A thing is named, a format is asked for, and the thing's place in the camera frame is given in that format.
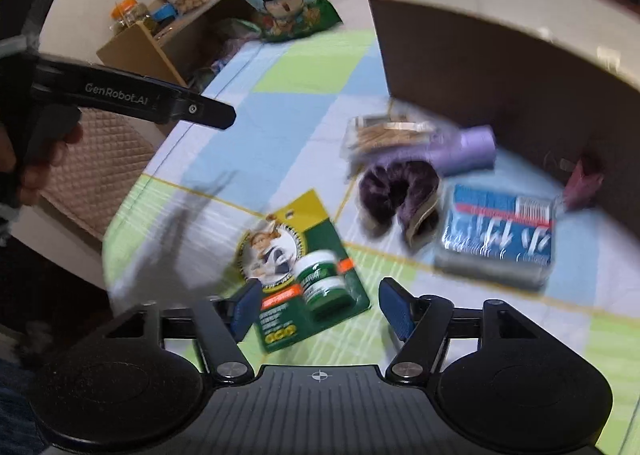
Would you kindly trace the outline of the person left hand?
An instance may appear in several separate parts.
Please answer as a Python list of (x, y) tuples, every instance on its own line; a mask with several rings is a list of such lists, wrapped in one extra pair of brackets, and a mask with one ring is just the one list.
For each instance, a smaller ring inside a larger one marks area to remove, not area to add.
[[(84, 128), (80, 123), (68, 132), (62, 140), (54, 142), (46, 158), (29, 163), (20, 168), (20, 181), (11, 181), (9, 190), (11, 199), (19, 206), (33, 206), (40, 193), (49, 183), (53, 168), (60, 167), (64, 162), (68, 148), (78, 144), (84, 136)], [(6, 130), (1, 128), (1, 174), (12, 175), (16, 168), (14, 150)]]

